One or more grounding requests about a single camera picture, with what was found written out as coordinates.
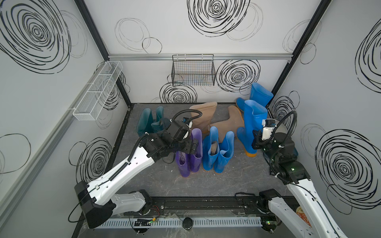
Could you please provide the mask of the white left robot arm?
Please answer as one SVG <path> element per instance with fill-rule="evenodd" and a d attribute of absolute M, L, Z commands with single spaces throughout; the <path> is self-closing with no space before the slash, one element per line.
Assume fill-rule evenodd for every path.
<path fill-rule="evenodd" d="M 107 173 L 93 181 L 80 181 L 75 185 L 77 205 L 90 229 L 101 226 L 113 215 L 126 212 L 145 215 L 151 210 L 152 199 L 144 189 L 127 194 L 117 192 L 134 176 L 170 153 L 196 152 L 198 140 L 191 137 L 190 127 L 202 112 L 193 109 L 188 112 L 196 115 L 178 120 L 177 117 L 185 111 L 176 113 L 163 130 L 145 132 L 140 136 L 130 155 Z"/>

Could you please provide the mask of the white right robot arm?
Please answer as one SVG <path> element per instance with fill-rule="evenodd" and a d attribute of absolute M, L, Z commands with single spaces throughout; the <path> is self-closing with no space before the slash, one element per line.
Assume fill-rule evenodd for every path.
<path fill-rule="evenodd" d="M 270 172 L 291 191 L 307 220 L 303 220 L 274 189 L 260 193 L 272 214 L 297 238 L 345 238 L 319 197 L 305 167 L 298 162 L 291 133 L 297 122 L 297 112 L 291 111 L 279 122 L 265 119 L 263 127 L 253 131 L 252 147 L 268 157 Z"/>

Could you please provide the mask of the purple rain boot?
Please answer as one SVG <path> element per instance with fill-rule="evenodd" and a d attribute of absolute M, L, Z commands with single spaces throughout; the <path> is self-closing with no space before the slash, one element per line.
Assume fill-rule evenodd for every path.
<path fill-rule="evenodd" d="M 175 160 L 176 160 L 176 163 L 178 165 L 179 172 L 180 172 L 181 176 L 184 178 L 187 178 L 191 173 L 190 172 L 189 155 L 184 153 L 184 152 L 177 151 L 176 156 L 175 156 Z"/>
<path fill-rule="evenodd" d="M 195 153 L 190 155 L 190 169 L 193 173 L 196 173 L 200 169 L 200 165 L 203 157 L 203 145 L 202 145 L 202 132 L 199 128 L 195 128 L 191 131 L 192 139 L 196 139 L 198 144 L 195 149 Z"/>

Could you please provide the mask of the blue rain boot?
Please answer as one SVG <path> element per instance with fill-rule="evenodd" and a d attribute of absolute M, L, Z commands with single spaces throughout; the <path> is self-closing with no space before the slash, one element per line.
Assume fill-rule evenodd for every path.
<path fill-rule="evenodd" d="M 209 135 L 203 140 L 202 163 L 206 171 L 210 171 L 213 168 L 219 151 L 218 129 L 217 127 L 211 127 Z"/>
<path fill-rule="evenodd" d="M 254 100 L 245 100 L 243 104 L 244 127 L 237 129 L 237 137 L 242 142 L 245 154 L 255 157 L 257 150 L 253 149 L 253 131 L 262 129 L 262 121 L 267 118 L 268 110 Z"/>
<path fill-rule="evenodd" d="M 217 160 L 214 163 L 214 171 L 221 174 L 224 171 L 225 166 L 234 155 L 234 133 L 228 131 L 222 141 L 219 144 L 220 151 L 217 156 Z"/>
<path fill-rule="evenodd" d="M 260 105 L 266 107 L 273 97 L 274 97 L 273 93 L 268 91 L 259 83 L 255 82 L 252 84 L 250 100 L 254 100 Z M 244 102 L 245 102 L 245 99 L 241 97 L 236 99 L 236 106 L 242 112 L 244 111 Z"/>

